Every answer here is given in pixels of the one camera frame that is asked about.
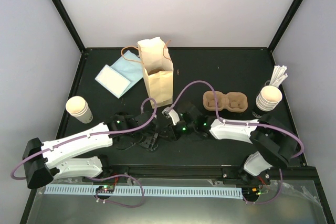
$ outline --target white cup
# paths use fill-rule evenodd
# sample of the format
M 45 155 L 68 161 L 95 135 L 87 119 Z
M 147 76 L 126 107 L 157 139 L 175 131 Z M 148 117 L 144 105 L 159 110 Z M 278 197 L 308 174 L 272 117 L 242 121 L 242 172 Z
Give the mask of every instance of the white cup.
M 93 119 L 88 103 L 83 97 L 71 97 L 65 105 L 70 115 L 77 118 L 82 123 L 89 123 Z
M 271 111 L 281 100 L 282 93 L 277 87 L 265 86 L 257 96 L 256 104 L 263 111 Z

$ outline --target white wall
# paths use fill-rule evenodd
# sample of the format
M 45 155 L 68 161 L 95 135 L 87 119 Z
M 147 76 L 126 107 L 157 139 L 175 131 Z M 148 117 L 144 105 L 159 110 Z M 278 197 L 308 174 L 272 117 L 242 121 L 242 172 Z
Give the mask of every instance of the white wall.
M 336 1 L 304 0 L 275 58 L 289 68 L 286 95 L 336 218 Z
M 0 222 L 10 224 L 29 194 L 10 171 L 28 140 L 55 138 L 80 52 L 51 0 L 0 3 Z
M 293 0 L 62 0 L 87 47 L 268 47 Z

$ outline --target brown paper bag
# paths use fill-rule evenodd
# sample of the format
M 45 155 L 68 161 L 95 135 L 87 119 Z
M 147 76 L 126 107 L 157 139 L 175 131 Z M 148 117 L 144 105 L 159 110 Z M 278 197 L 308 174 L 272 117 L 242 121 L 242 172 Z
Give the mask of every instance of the brown paper bag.
M 148 96 L 154 98 L 157 106 L 173 103 L 173 75 L 174 66 L 170 58 L 167 43 L 160 37 L 138 41 L 140 60 L 142 64 L 143 80 Z

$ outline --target gray floor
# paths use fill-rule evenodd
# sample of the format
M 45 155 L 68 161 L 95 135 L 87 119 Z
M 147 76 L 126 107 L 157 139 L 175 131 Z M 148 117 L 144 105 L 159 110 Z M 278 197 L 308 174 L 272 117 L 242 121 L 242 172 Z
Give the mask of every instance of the gray floor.
M 167 181 L 151 180 L 144 184 L 164 185 Z M 225 198 L 148 197 L 143 206 L 128 209 L 96 203 L 91 196 L 38 194 L 28 223 L 326 223 L 313 182 L 286 181 L 284 186 L 278 199 L 262 206 Z M 277 185 L 272 184 L 272 192 L 262 195 L 259 200 L 272 197 L 276 188 Z M 113 200 L 136 204 L 140 199 L 113 197 Z

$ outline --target black frame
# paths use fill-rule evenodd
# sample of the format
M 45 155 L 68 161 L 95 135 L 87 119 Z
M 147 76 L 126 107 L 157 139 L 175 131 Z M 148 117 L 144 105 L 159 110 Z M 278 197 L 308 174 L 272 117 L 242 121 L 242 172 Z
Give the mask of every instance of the black frame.
M 274 35 L 270 45 L 267 48 L 269 52 L 269 56 L 274 65 L 275 65 L 275 61 L 274 61 L 272 53 L 274 49 L 276 48 L 276 46 L 278 45 L 278 43 L 280 42 L 283 34 L 285 33 L 296 11 L 300 7 L 302 1 L 303 0 L 293 0 L 276 34 Z M 52 0 L 52 2 L 54 3 L 59 15 L 62 17 L 66 27 L 68 28 L 72 38 L 74 39 L 75 43 L 77 44 L 78 49 L 81 52 L 81 58 L 79 61 L 79 65 L 78 65 L 76 75 L 75 75 L 75 78 L 74 78 L 74 81 L 73 81 L 73 84 L 71 86 L 70 93 L 69 93 L 69 98 L 70 98 L 77 92 L 78 84 L 81 79 L 81 74 L 83 72 L 83 69 L 86 63 L 86 58 L 88 56 L 87 51 L 90 49 L 86 48 L 83 42 L 81 41 L 79 34 L 77 33 L 76 28 L 74 27 L 61 0 Z M 289 108 L 288 101 L 286 99 L 285 99 L 285 104 L 286 104 L 286 107 Z M 68 118 L 69 118 L 69 115 L 66 113 L 66 111 L 64 111 L 56 138 L 64 137 Z M 291 114 L 290 114 L 290 121 L 294 129 L 294 133 L 297 134 L 295 124 L 294 124 Z M 318 192 L 321 204 L 323 206 L 323 212 L 326 216 L 327 222 L 335 223 L 331 210 L 329 208 L 327 199 L 326 199 L 326 195 L 322 188 L 320 178 L 316 171 L 316 168 L 307 166 L 307 162 L 306 162 L 304 155 L 301 156 L 301 160 L 302 160 L 301 167 L 291 167 L 291 168 L 282 170 L 284 177 L 287 180 L 313 180 L 316 190 Z M 169 169 L 168 167 L 156 167 L 155 169 L 153 169 L 153 167 L 116 167 L 116 169 L 127 169 L 127 171 L 130 174 L 136 177 L 148 177 L 149 174 L 151 175 L 151 177 L 161 177 L 161 178 L 168 178 L 168 177 L 169 178 L 182 178 L 183 177 L 181 174 L 181 170 Z M 219 180 L 223 178 L 222 167 L 211 167 L 211 168 L 210 167 L 208 168 L 207 167 L 198 167 L 198 168 L 193 167 L 190 169 L 186 167 L 183 170 L 183 173 L 185 172 L 188 173 L 189 178 L 210 178 L 210 179 L 215 178 Z M 277 169 L 271 169 L 268 173 L 272 177 L 272 179 L 279 179 L 279 174 L 278 174 Z M 30 191 L 30 195 L 29 195 L 29 198 L 26 204 L 26 208 L 23 212 L 22 219 L 20 221 L 20 223 L 22 224 L 27 223 L 28 221 L 29 213 L 32 208 L 36 193 L 37 193 L 36 189 L 33 189 Z

